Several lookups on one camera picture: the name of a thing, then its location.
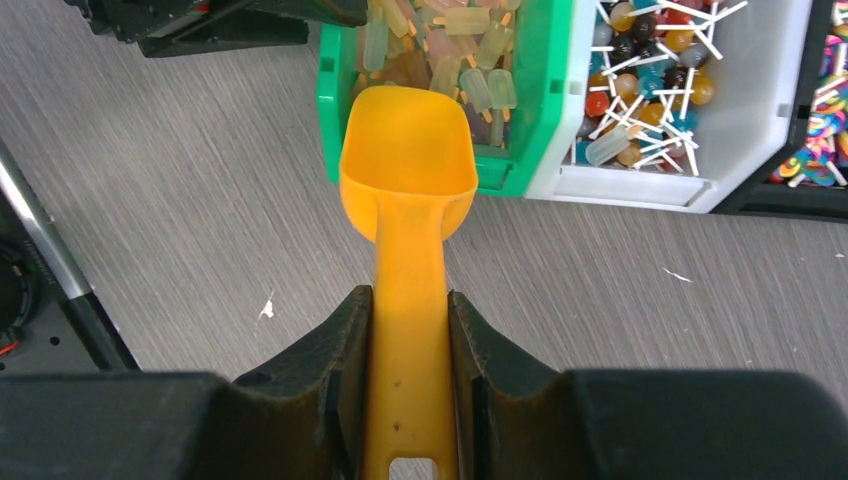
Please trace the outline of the yellow plastic scoop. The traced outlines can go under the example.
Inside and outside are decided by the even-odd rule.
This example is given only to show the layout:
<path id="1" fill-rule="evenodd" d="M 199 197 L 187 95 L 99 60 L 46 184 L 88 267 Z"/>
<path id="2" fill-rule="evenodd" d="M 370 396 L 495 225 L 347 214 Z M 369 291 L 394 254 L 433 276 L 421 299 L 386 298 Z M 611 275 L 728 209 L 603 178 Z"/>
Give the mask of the yellow plastic scoop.
<path id="1" fill-rule="evenodd" d="M 375 247 L 361 475 L 396 459 L 459 475 L 444 242 L 478 188 L 466 115 L 454 99 L 401 86 L 355 99 L 339 164 L 352 225 Z"/>

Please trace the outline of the white lollipop bin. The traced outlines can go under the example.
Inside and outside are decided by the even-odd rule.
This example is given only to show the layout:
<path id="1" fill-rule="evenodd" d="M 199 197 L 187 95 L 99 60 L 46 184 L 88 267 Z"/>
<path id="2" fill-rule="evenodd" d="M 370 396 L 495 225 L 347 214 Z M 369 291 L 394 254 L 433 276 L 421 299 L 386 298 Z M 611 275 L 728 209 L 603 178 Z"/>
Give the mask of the white lollipop bin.
<path id="1" fill-rule="evenodd" d="M 592 16 L 577 4 L 571 36 L 579 62 L 568 75 L 574 91 L 535 175 L 527 199 L 711 213 L 729 209 L 769 175 L 774 162 L 805 140 L 822 47 L 830 27 L 829 1 L 735 2 L 717 23 L 723 57 L 707 68 L 716 99 L 699 108 L 694 131 L 698 173 L 679 175 L 574 165 L 566 154 L 582 116 Z"/>

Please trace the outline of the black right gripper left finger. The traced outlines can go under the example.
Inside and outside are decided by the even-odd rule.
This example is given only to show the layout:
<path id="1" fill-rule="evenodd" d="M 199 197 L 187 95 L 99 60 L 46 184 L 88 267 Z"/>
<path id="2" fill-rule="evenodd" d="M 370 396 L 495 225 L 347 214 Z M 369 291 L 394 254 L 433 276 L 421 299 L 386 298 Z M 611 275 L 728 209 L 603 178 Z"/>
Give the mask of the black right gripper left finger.
<path id="1" fill-rule="evenodd" d="M 5 479 L 356 479 L 373 291 L 228 381 L 199 371 L 9 376 Z"/>

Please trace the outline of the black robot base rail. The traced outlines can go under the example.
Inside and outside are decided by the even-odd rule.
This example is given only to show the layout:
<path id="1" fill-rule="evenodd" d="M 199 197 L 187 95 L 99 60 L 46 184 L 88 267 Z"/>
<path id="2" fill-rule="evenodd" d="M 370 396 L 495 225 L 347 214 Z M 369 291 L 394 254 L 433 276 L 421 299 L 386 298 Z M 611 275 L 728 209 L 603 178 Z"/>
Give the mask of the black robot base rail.
<path id="1" fill-rule="evenodd" d="M 140 366 L 59 233 L 1 148 L 1 373 Z"/>

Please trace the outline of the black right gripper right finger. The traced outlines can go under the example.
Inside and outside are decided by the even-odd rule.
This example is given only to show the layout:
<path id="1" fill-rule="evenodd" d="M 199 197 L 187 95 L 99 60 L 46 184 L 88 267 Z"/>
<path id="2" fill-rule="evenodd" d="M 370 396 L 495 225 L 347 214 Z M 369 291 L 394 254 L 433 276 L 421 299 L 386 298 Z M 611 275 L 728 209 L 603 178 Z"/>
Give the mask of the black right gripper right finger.
<path id="1" fill-rule="evenodd" d="M 559 372 L 448 296 L 465 479 L 843 479 L 847 416 L 789 371 Z"/>

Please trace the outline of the green candy bin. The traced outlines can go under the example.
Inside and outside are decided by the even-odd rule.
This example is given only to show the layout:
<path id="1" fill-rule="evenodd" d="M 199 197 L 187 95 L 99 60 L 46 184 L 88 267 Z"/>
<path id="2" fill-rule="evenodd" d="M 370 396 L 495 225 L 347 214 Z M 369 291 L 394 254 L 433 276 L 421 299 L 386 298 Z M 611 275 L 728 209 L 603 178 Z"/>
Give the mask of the green candy bin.
<path id="1" fill-rule="evenodd" d="M 571 60 L 572 1 L 526 1 L 518 10 L 513 78 L 518 94 L 506 148 L 475 150 L 479 192 L 522 197 L 555 128 L 565 114 Z M 338 163 L 351 108 L 357 32 L 321 26 L 316 101 L 326 176 L 338 181 Z"/>

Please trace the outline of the black swirl lollipop bin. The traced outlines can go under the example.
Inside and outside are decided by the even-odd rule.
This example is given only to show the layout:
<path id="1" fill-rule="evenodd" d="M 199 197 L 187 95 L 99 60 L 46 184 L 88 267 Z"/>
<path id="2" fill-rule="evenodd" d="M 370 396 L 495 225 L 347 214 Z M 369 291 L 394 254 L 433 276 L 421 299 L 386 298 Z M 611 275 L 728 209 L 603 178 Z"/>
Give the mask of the black swirl lollipop bin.
<path id="1" fill-rule="evenodd" d="M 783 144 L 765 157 L 747 179 L 718 203 L 712 210 L 714 214 L 847 221 L 847 192 L 844 190 L 789 187 L 766 182 L 780 163 L 800 149 L 806 138 L 833 5 L 832 1 L 813 1 L 799 14 L 790 16 L 791 19 L 803 19 L 807 24 L 804 34 L 798 34 L 790 40 L 792 44 L 801 47 L 801 57 L 799 65 L 790 69 L 794 74 L 792 85 L 795 93 L 786 108 L 779 107 L 777 110 L 779 114 L 788 114 L 787 132 L 778 135 Z"/>

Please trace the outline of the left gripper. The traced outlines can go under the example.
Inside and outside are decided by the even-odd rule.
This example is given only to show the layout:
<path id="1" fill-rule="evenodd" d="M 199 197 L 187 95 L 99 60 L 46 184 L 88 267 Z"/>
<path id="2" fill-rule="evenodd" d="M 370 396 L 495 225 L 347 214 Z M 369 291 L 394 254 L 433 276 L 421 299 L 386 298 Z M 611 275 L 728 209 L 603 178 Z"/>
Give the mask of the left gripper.
<path id="1" fill-rule="evenodd" d="M 231 1 L 73 1 L 93 34 L 137 43 L 147 58 L 169 58 L 260 47 L 302 45 L 305 21 L 362 26 L 368 2 L 251 1 L 229 13 Z"/>

